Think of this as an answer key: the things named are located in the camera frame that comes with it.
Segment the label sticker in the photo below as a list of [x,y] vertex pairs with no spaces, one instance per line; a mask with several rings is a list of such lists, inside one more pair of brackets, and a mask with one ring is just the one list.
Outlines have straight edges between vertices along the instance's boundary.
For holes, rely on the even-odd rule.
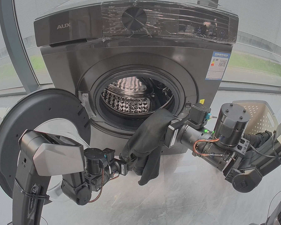
[[176,137],[177,137],[177,134],[178,134],[178,129],[176,129],[176,130],[174,131],[174,135],[173,135],[173,138],[172,138],[172,142],[171,142],[170,147],[174,145],[175,140],[176,140]]
[[121,173],[122,173],[122,175],[125,174],[125,167],[124,167],[124,164],[121,164]]
[[230,53],[213,52],[205,80],[222,80]]
[[[31,194],[38,195],[38,192],[39,192],[39,186],[37,184],[34,184],[31,188]],[[35,212],[37,211],[37,202],[38,201],[35,198],[32,197],[29,198],[27,218],[34,219]]]

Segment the tiled floor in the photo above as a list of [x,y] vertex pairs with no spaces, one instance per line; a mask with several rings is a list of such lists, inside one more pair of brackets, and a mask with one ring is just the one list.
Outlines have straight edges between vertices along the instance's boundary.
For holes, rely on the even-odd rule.
[[[0,120],[18,99],[0,98]],[[281,122],[280,95],[218,92],[212,111],[217,113],[222,103],[244,99],[267,101]],[[212,129],[214,124],[215,120],[211,120],[207,127]],[[92,205],[52,202],[44,206],[42,215],[49,225],[260,224],[266,220],[271,199],[281,190],[281,166],[266,175],[252,192],[239,193],[219,171],[188,151],[162,156],[159,176],[147,185],[139,186],[138,180],[129,172],[126,177],[107,183],[100,199]],[[281,193],[273,200],[270,212],[280,200]],[[11,204],[12,200],[0,188],[0,224],[11,221]]]

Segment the black garment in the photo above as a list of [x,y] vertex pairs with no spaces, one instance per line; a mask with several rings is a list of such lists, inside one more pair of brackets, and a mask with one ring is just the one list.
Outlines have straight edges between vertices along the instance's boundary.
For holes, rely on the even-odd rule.
[[272,133],[269,131],[265,131],[265,133],[257,133],[255,135],[244,133],[243,137],[244,139],[247,139],[250,141],[250,144],[254,148],[259,148],[262,144],[264,144],[269,138],[272,136]]
[[139,185],[158,177],[161,149],[165,133],[175,116],[166,109],[156,110],[128,140],[120,159],[128,162],[129,170],[141,175]]

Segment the robotic arm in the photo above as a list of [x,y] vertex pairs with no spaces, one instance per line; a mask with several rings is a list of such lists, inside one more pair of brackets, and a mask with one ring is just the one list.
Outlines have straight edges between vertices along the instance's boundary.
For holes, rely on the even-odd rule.
[[[172,120],[165,146],[181,143],[194,156],[223,172],[239,192],[253,190],[262,177],[281,165],[281,124],[271,133],[244,134],[250,115],[238,104],[223,104],[214,128],[206,129],[211,109],[200,103],[189,115]],[[87,148],[70,138],[26,130],[19,139],[20,156],[13,190],[12,225],[38,225],[49,181],[62,175],[62,191],[78,205],[94,202],[114,174],[126,175],[128,165],[114,158],[115,150]],[[92,191],[99,195],[90,201]],[[281,224],[281,202],[265,225]]]
[[[171,147],[177,141],[187,146],[194,156],[222,171],[237,191],[250,192],[281,165],[281,124],[272,137],[270,132],[244,134],[250,114],[238,104],[225,103],[210,131],[204,127],[212,116],[210,111],[200,103],[192,105],[187,118],[169,125],[165,145]],[[250,150],[253,143],[261,146]]]
[[58,135],[26,130],[19,139],[20,156],[12,200],[13,225],[38,225],[50,178],[62,175],[62,191],[78,205],[92,201],[92,191],[114,174],[126,175],[127,164],[114,158],[115,150],[87,148]]

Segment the dial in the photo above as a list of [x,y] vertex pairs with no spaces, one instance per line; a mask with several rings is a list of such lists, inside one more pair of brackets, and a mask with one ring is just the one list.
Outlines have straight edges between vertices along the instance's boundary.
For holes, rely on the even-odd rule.
[[129,30],[138,30],[147,22],[147,15],[140,7],[130,7],[123,12],[122,22]]

